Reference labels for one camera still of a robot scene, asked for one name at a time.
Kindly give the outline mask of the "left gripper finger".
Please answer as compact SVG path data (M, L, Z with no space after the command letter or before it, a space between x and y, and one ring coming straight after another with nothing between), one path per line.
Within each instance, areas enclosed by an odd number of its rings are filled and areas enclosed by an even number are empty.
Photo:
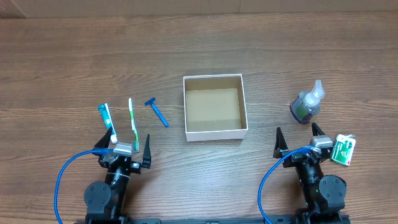
M109 142L111 141L111 136L113 133L113 128L110 127L106 134L94 145L94 148L108 148Z
M147 135L144 152L142 155L142 167L150 169L152 156L150 153L150 134Z

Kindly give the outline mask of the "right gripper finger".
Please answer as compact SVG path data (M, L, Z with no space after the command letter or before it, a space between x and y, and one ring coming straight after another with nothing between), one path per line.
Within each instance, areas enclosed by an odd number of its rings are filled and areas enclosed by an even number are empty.
M312 123L312 134L313 134L313 136L325 135L325 133L322 131L322 129L315 122Z
M273 152L273 158L283 158L289 153L284 135L280 127L276 129L276 140Z

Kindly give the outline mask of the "green white toothbrush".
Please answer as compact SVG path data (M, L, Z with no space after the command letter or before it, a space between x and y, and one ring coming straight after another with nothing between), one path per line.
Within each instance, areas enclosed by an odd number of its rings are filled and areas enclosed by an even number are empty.
M131 129L132 129L135 139L136 139L134 141L134 152L139 152L140 151L139 136L138 136L138 132L137 132L135 121L134 121L134 110L133 110L132 98L128 99L128 107L129 107L129 113L130 113L130 117L131 117Z

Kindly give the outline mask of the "clear soap pump bottle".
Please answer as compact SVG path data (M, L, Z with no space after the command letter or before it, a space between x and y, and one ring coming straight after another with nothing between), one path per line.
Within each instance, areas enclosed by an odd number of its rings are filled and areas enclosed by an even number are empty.
M307 124L320 110L320 102L325 96L322 81L316 80L312 91L301 91L290 104L292 116L300 124Z

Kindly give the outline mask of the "green white soap packet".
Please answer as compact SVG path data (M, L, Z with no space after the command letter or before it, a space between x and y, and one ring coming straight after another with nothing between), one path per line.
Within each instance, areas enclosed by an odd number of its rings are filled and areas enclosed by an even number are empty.
M337 135L330 160L344 166L349 166L356 145L355 137L354 134Z

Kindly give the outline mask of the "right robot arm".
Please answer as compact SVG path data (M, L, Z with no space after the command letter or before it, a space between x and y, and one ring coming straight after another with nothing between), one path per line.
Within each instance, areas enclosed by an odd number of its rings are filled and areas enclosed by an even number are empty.
M349 217L340 213L345 207L346 182L336 175L324 175L320 167L330 158L333 141L316 123L312 123L312 133L310 145L316 150L297 152L282 162L285 168L295 168L306 202L291 220L296 224L349 223Z

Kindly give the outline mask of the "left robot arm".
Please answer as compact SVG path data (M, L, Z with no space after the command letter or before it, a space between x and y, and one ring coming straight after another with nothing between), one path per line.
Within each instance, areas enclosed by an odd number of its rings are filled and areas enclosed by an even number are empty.
M123 213L124 199L131 174L140 174L141 169L151 166L150 136L142 155L142 162L132 159L132 146L119 143L114 148L109 147L113 129L94 145L94 155L98 163L107 169L104 181L91 183L85 190L84 201L87 206L85 223L134 223L134 220Z

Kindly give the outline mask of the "teal white toothpaste tube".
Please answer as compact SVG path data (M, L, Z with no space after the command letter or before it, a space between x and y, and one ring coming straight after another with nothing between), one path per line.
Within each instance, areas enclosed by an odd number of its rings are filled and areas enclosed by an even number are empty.
M99 105L98 110L99 110L99 113L101 114L101 117L103 119L106 129L112 128L110 140L113 144L116 144L118 142L118 137L116 134L116 130L114 128L114 124L113 124L113 120L111 118L111 113L110 113L108 104L105 103L105 104Z

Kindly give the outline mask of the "blue disposable razor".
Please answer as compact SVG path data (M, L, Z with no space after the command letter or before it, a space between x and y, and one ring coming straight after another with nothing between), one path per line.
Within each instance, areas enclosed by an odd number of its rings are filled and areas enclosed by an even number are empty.
M169 124L166 121L166 119L164 118L164 116L162 115L162 113L160 112L160 110L158 109L158 107L155 105L155 98L151 98L148 101L146 101L144 103L145 106L149 106L151 105L152 109L154 110L154 112L156 113L156 115L159 117L159 119L161 120L161 122L163 123L163 125L165 127L168 127Z

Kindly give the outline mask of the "white cardboard box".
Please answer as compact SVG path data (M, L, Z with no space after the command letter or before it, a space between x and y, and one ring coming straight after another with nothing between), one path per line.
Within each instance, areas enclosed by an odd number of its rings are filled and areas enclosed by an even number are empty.
M188 142L243 139L248 131L241 74L184 77L183 103Z

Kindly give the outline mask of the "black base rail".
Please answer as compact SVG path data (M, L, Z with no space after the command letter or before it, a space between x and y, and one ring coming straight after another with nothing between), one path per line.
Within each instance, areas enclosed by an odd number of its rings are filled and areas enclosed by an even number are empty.
M294 215L270 215L269 219L276 224L294 224L297 223ZM348 215L342 216L343 223L351 223ZM183 219L183 220L160 220L158 218L148 219L131 219L126 220L97 220L84 221L82 223L128 223L128 224L265 224L267 223L261 218L222 218L222 219Z

